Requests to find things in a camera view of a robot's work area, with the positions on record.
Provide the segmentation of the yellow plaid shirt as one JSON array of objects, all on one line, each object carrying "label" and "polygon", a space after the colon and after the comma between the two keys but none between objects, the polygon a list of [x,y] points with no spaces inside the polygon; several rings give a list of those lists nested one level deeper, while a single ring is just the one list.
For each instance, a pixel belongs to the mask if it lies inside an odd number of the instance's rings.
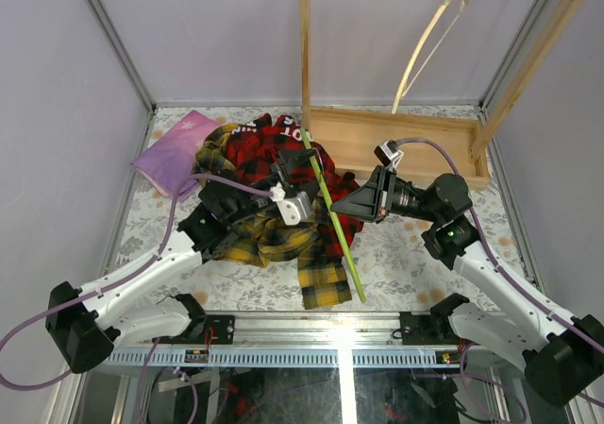
[{"label": "yellow plaid shirt", "polygon": [[[236,124],[216,128],[195,155],[193,170],[213,175],[230,174],[244,185],[271,175],[279,154],[301,153],[305,146],[291,133],[295,127],[256,127]],[[262,212],[237,227],[234,246],[219,258],[266,267],[297,261],[303,307],[330,307],[352,299],[344,270],[344,254],[321,196],[312,203],[309,220],[296,227],[285,225],[277,211]]]}]

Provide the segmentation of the green clothes hanger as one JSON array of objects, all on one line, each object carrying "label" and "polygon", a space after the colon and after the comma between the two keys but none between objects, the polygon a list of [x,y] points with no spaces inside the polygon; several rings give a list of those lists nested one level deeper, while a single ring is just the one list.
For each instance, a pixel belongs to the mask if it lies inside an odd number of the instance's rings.
[{"label": "green clothes hanger", "polygon": [[327,210],[328,210],[328,214],[329,214],[332,226],[333,226],[333,228],[335,230],[338,242],[339,242],[339,244],[341,246],[341,249],[343,251],[344,258],[345,258],[345,261],[347,263],[348,269],[350,271],[351,278],[352,278],[352,280],[353,280],[353,282],[355,284],[355,288],[356,288],[359,300],[362,303],[365,303],[366,302],[366,295],[365,295],[363,286],[361,284],[361,280],[360,280],[360,277],[359,277],[359,274],[358,274],[356,263],[355,263],[355,261],[353,260],[353,257],[352,257],[350,246],[349,246],[349,244],[348,244],[348,242],[347,242],[347,240],[345,238],[344,230],[343,230],[342,224],[340,222],[339,216],[337,215],[336,212],[334,212],[331,209],[333,201],[332,201],[331,195],[329,193],[329,190],[328,190],[328,187],[327,187],[327,183],[325,181],[324,172],[323,172],[323,169],[322,169],[322,166],[321,166],[321,164],[322,164],[321,155],[319,153],[317,153],[314,150],[314,148],[311,146],[310,139],[308,137],[308,132],[304,128],[301,128],[300,132],[301,132],[301,137],[302,137],[302,144],[311,153],[311,156],[310,156],[310,165],[311,165],[312,170],[314,172],[314,175],[315,175],[315,177],[317,179],[317,182],[318,182],[321,194],[323,196],[323,199],[326,202]]}]

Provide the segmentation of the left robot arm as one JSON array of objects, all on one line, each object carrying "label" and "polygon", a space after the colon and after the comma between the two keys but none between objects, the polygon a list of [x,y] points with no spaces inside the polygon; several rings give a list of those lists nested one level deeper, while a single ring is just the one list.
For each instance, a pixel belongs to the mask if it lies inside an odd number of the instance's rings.
[{"label": "left robot arm", "polygon": [[288,227],[306,222],[319,185],[315,178],[294,183],[294,171],[310,165],[316,154],[316,149],[279,153],[268,177],[251,185],[231,172],[203,175],[197,206],[180,222],[169,221],[159,246],[99,280],[56,286],[45,328],[71,372],[94,369],[121,346],[155,338],[200,341],[209,329],[208,316],[192,295],[177,294],[143,309],[135,304],[168,280],[220,257],[238,240],[237,229],[262,212]]}]

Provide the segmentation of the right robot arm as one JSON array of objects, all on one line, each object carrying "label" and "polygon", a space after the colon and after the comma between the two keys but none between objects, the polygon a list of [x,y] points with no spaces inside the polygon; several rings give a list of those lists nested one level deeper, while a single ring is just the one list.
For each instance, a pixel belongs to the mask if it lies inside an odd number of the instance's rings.
[{"label": "right robot arm", "polygon": [[431,257],[472,282],[503,313],[486,315],[469,300],[454,298],[451,310],[430,319],[432,336],[446,344],[460,337],[489,349],[522,371],[543,400],[563,406],[603,374],[603,325],[590,314],[576,317],[509,270],[466,217],[472,208],[468,186],[457,174],[442,174],[420,189],[383,166],[332,206],[368,223],[390,214],[428,221],[422,238]]}]

